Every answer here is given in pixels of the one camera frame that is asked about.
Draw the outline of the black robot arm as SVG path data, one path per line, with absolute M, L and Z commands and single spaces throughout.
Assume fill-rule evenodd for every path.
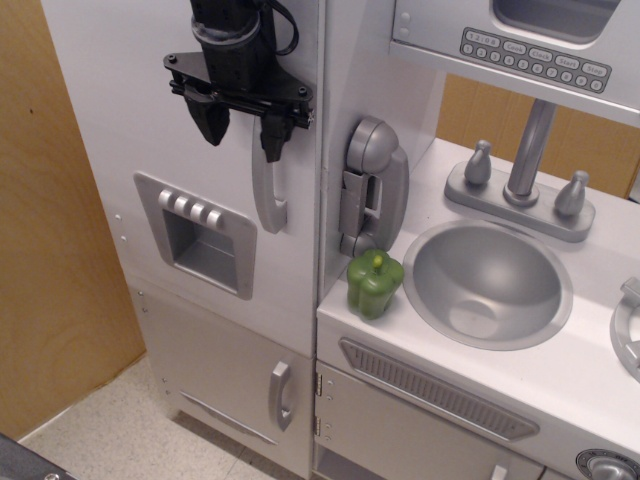
M 312 121 L 311 87 L 278 62 L 298 46 L 293 15 L 279 1 L 193 1 L 191 8 L 201 50 L 164 57 L 172 92 L 183 97 L 214 146 L 228 129 L 232 110 L 258 117 L 266 161 L 279 161 L 293 129 L 307 129 Z

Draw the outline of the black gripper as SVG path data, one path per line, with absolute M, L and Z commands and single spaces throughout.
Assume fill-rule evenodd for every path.
M 231 45 L 201 45 L 199 52 L 170 53 L 174 94 L 185 100 L 207 142 L 218 146 L 232 110 L 261 119 L 260 143 L 268 163 L 280 160 L 293 127 L 307 129 L 313 118 L 313 90 L 288 73 L 263 34 Z

